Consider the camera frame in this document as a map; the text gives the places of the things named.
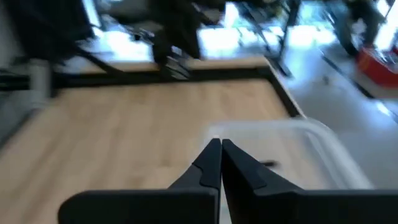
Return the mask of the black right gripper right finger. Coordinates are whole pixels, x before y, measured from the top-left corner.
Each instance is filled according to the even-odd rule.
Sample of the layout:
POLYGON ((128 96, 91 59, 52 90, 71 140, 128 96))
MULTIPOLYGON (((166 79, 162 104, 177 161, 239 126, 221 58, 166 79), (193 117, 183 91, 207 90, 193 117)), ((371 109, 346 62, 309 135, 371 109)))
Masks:
POLYGON ((222 141, 233 224, 398 224, 398 190, 304 190, 222 141))

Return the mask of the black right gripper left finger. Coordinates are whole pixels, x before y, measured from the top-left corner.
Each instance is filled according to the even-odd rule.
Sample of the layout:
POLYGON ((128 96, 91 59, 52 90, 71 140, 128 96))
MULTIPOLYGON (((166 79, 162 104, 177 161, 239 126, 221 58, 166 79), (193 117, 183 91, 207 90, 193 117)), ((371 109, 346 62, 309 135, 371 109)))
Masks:
POLYGON ((222 143, 212 139, 168 188, 87 190, 58 210, 58 224, 219 224, 222 143))

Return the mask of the person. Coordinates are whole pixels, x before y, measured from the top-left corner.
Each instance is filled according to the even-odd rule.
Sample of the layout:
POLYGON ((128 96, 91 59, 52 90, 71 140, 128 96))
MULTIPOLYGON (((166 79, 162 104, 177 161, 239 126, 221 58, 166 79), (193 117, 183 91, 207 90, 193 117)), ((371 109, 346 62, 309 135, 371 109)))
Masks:
POLYGON ((333 20, 336 38, 346 53, 357 56, 359 49, 352 39, 353 24, 362 20, 365 25, 363 47, 372 48, 384 16, 377 9, 376 0, 323 0, 326 12, 333 20))

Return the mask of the clear plastic storage box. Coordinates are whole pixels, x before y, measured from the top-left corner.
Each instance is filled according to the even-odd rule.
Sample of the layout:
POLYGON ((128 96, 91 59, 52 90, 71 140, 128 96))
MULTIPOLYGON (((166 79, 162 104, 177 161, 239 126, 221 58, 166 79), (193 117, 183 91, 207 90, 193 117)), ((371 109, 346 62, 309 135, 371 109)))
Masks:
POLYGON ((314 119, 225 121, 205 131, 230 139, 259 162, 303 189, 373 189, 334 132, 314 119))

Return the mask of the red plastic tote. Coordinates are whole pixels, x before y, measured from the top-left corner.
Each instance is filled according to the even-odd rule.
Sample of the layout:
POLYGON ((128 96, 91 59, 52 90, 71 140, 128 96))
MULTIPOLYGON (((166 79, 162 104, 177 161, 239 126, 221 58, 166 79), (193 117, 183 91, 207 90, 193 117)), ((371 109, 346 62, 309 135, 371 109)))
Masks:
POLYGON ((390 50, 363 48, 356 64, 359 71, 377 85, 398 88, 398 47, 390 50))

